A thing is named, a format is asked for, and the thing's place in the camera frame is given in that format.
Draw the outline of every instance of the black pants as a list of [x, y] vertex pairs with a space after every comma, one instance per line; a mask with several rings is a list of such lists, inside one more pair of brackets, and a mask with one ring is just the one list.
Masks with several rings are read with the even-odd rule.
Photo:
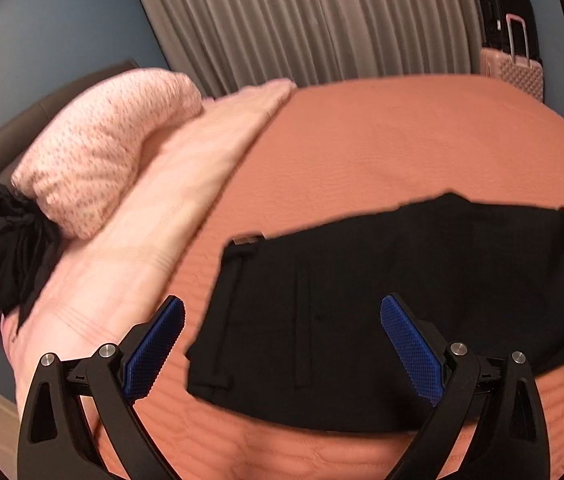
[[189, 393], [270, 422], [417, 430], [418, 398], [380, 325], [398, 292], [447, 341], [564, 363], [564, 209], [448, 193], [249, 244], [229, 244], [187, 352]]

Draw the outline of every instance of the pink towel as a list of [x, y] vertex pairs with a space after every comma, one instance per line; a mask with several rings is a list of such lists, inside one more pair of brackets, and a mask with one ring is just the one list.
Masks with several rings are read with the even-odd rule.
[[[63, 360], [90, 356], [151, 317], [222, 186], [294, 88], [289, 80], [244, 88], [159, 134], [136, 185], [92, 240], [72, 242], [18, 335], [17, 309], [2, 320], [20, 416], [46, 352]], [[86, 408], [94, 424], [92, 402]]]

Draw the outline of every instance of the pillow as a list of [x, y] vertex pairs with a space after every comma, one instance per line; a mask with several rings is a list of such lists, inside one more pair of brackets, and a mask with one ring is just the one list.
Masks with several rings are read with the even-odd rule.
[[202, 110], [200, 91], [181, 73], [136, 69], [70, 102], [33, 142], [12, 174], [65, 237], [92, 238], [136, 179], [142, 142]]

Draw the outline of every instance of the black suitcase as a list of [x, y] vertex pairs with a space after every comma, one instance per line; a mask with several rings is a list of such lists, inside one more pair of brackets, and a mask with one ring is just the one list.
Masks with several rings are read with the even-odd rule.
[[[495, 48], [511, 54], [506, 15], [515, 14], [523, 18], [526, 23], [530, 59], [542, 64], [537, 41], [536, 17], [531, 0], [480, 0], [480, 7], [484, 19], [484, 47]], [[515, 45], [524, 45], [524, 31], [517, 24], [513, 27], [513, 40]], [[516, 54], [524, 56], [526, 52]]]

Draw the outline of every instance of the bed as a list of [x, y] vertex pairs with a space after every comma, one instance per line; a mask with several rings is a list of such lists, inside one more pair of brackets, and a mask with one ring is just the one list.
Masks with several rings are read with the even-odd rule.
[[[262, 1], [266, 5], [256, 5]], [[564, 120], [505, 84], [470, 75], [477, 72], [481, 44], [475, 0], [354, 0], [357, 5], [347, 7], [346, 0], [296, 0], [295, 12], [262, 12], [247, 26], [245, 8], [275, 9], [284, 1], [143, 0], [172, 69], [187, 73], [205, 96], [278, 77], [290, 77], [300, 87], [262, 123], [252, 147], [244, 147], [235, 173], [228, 172], [167, 265], [159, 290], [185, 301], [187, 324], [151, 395], [136, 410], [183, 478], [383, 478], [412, 439], [277, 428], [186, 393], [184, 351], [203, 317], [228, 238], [252, 231], [279, 234], [449, 189], [471, 200], [564, 206]], [[332, 7], [318, 5], [324, 1]], [[235, 21], [218, 32], [214, 25], [235, 2], [244, 7], [232, 6]], [[421, 12], [414, 10], [399, 23], [403, 34], [389, 38], [387, 31], [398, 27], [392, 20], [405, 15], [399, 10], [404, 5], [420, 6]], [[317, 17], [311, 22], [310, 16]], [[429, 27], [444, 22], [449, 28]], [[364, 30], [356, 30], [360, 23]], [[285, 25], [290, 34], [283, 32]], [[257, 41], [266, 34], [270, 43]], [[240, 48], [225, 48], [237, 38], [244, 42]], [[410, 40], [400, 43], [405, 38]], [[67, 102], [133, 67], [129, 62], [85, 78], [1, 130], [0, 179], [8, 179], [17, 157]], [[18, 142], [5, 150], [5, 138]], [[146, 152], [153, 154], [147, 155], [145, 173], [168, 152], [169, 139], [148, 143]], [[82, 323], [93, 348], [125, 332], [120, 326], [106, 334], [88, 320]], [[9, 351], [13, 334], [4, 322], [2, 333]], [[559, 478], [564, 367], [538, 384], [550, 430], [552, 478]], [[102, 428], [96, 420], [92, 424], [107, 465], [124, 476]], [[471, 432], [463, 431], [445, 473], [457, 468]]]

